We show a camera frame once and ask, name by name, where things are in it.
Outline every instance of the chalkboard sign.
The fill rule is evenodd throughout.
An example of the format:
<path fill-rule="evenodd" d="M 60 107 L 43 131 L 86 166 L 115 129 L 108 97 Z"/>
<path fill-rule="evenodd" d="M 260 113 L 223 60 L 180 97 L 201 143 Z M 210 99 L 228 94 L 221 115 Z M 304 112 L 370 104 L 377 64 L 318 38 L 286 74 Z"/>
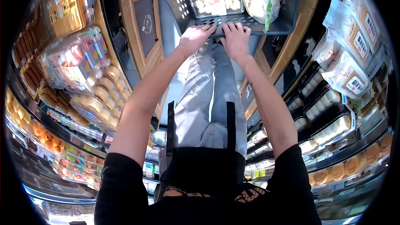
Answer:
<path fill-rule="evenodd" d="M 242 103 L 243 103 L 243 109 L 246 111 L 251 102 L 253 102 L 255 96 L 253 92 L 253 88 L 251 87 L 250 82 L 247 82 L 247 84 L 244 86 L 243 92 L 242 92 Z"/>
<path fill-rule="evenodd" d="M 158 41 L 154 20 L 154 3 L 153 0 L 138 0 L 134 2 L 134 7 L 143 54 L 144 57 L 147 57 L 151 48 Z"/>

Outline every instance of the black apron strap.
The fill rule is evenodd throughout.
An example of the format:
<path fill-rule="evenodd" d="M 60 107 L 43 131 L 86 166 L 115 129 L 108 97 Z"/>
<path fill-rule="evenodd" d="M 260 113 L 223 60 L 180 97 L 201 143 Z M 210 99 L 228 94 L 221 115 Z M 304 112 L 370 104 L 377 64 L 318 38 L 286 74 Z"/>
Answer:
<path fill-rule="evenodd" d="M 235 103 L 226 102 L 226 129 L 228 132 L 227 149 L 235 151 L 236 149 L 236 112 Z"/>

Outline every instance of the hand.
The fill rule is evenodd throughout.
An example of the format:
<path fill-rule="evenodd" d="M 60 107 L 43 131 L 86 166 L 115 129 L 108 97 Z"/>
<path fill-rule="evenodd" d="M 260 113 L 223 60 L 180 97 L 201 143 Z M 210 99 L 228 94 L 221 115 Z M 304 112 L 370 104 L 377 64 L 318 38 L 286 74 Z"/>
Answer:
<path fill-rule="evenodd" d="M 247 26 L 243 27 L 242 23 L 223 24 L 222 28 L 225 38 L 221 38 L 221 42 L 226 53 L 233 61 L 240 66 L 241 61 L 249 56 L 249 37 L 251 29 Z"/>
<path fill-rule="evenodd" d="M 186 58 L 198 51 L 206 42 L 208 37 L 217 30 L 216 26 L 199 25 L 190 26 L 180 37 L 177 48 L 182 49 Z"/>

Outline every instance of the forearm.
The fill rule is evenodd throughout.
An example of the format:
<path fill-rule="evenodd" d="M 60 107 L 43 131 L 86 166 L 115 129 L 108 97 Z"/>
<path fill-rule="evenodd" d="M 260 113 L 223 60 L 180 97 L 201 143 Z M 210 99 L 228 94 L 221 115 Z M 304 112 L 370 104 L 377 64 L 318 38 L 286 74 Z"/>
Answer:
<path fill-rule="evenodd" d="M 277 158 L 297 143 L 297 129 L 282 97 L 258 67 L 253 57 L 242 60 L 239 66 L 250 82 L 256 97 L 258 112 Z"/>

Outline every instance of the light blue jeans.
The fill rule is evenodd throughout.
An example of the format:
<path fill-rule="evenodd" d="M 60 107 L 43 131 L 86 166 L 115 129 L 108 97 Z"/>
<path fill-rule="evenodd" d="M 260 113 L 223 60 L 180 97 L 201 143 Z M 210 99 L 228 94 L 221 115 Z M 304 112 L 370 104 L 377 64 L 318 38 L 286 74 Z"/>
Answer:
<path fill-rule="evenodd" d="M 247 152 L 247 125 L 235 72 L 222 45 L 209 39 L 190 58 L 189 72 L 175 107 L 174 147 L 227 148 L 226 102 L 235 103 L 236 151 Z M 214 103 L 209 122 L 209 107 Z"/>

